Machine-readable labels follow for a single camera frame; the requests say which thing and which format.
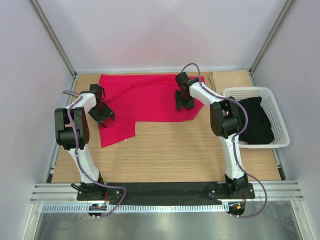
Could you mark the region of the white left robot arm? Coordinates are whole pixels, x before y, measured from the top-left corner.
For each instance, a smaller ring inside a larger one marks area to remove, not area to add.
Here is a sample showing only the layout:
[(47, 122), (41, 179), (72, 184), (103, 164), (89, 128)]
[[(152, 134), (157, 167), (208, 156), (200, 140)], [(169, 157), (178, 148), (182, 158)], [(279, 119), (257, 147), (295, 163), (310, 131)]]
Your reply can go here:
[(70, 105), (54, 111), (55, 140), (73, 158), (80, 174), (80, 184), (71, 184), (77, 191), (77, 200), (101, 200), (107, 193), (100, 171), (95, 166), (89, 150), (90, 130), (87, 115), (100, 127), (107, 120), (115, 120), (114, 111), (104, 103), (104, 88), (91, 84), (80, 93), (64, 91), (76, 97)]

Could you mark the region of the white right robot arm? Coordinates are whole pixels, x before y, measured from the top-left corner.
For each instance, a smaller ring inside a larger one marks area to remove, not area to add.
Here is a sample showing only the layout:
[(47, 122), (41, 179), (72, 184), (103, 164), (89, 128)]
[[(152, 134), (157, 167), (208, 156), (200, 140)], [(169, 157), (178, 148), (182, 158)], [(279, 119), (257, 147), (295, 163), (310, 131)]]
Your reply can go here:
[(198, 77), (189, 78), (185, 72), (177, 74), (175, 81), (179, 87), (175, 91), (178, 111), (193, 109), (196, 100), (209, 107), (210, 127), (220, 140), (225, 159), (225, 192), (231, 198), (242, 196), (249, 181), (240, 156), (238, 134), (242, 123), (238, 102), (214, 92)]

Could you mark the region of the pink red t shirt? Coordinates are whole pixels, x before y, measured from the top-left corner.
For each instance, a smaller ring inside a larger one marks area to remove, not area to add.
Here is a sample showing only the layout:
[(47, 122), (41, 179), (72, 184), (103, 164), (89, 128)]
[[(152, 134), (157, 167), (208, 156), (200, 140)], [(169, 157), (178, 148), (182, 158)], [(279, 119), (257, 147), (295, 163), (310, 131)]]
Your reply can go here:
[(177, 110), (175, 74), (102, 74), (99, 85), (105, 90), (104, 103), (115, 113), (114, 120), (105, 120), (99, 127), (103, 148), (134, 137), (137, 122), (193, 120), (203, 107), (196, 100), (194, 108)]

